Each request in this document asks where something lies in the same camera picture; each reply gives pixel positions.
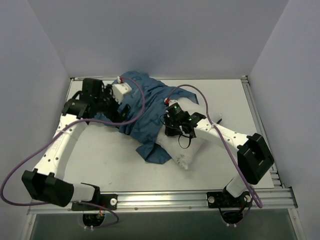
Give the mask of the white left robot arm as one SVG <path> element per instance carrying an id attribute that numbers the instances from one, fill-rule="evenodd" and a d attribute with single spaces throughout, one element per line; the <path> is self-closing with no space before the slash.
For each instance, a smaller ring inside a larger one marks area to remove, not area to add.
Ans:
<path id="1" fill-rule="evenodd" d="M 103 113 L 113 123 L 125 121 L 129 105 L 125 105 L 122 112 L 118 112 L 118 108 L 131 91 L 122 79 L 107 85 L 99 79 L 83 80 L 82 89 L 64 104 L 53 143 L 46 147 L 33 170 L 26 170 L 22 175 L 21 180 L 33 200 L 60 207 L 83 202 L 90 210 L 100 206 L 100 188 L 64 181 L 65 170 L 79 137 L 96 114 Z"/>

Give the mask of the blue cartoon pillowcase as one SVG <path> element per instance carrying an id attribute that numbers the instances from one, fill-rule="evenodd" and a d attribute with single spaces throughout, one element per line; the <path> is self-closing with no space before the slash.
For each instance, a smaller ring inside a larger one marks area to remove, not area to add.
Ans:
<path id="1" fill-rule="evenodd" d="M 156 144 L 156 138 L 162 127 L 160 116 L 166 110 L 164 100 L 174 88 L 149 77 L 146 73 L 138 71 L 125 72 L 121 77 L 134 80 L 140 88 L 131 81 L 127 82 L 132 91 L 123 99 L 118 111 L 121 112 L 125 105 L 129 105 L 130 111 L 126 120 L 134 119 L 142 108 L 142 95 L 140 91 L 143 91 L 144 94 L 145 108 L 144 113 L 137 121 L 119 126 L 118 132 L 128 135 L 141 143 L 141 146 L 136 151 L 146 162 L 164 164 L 171 157 L 161 146 Z"/>

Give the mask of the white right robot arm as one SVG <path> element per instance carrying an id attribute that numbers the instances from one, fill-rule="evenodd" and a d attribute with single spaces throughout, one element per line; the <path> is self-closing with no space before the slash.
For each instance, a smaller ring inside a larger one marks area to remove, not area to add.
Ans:
<path id="1" fill-rule="evenodd" d="M 247 135 L 211 123 L 198 112 L 189 114 L 178 103 L 173 103 L 165 111 L 164 124 L 170 134 L 181 132 L 193 138 L 200 138 L 227 150 L 235 162 L 237 174 L 224 188 L 223 203 L 234 206 L 240 201 L 240 195 L 250 185 L 257 185 L 274 164 L 275 160 L 264 139 L 258 133 Z"/>

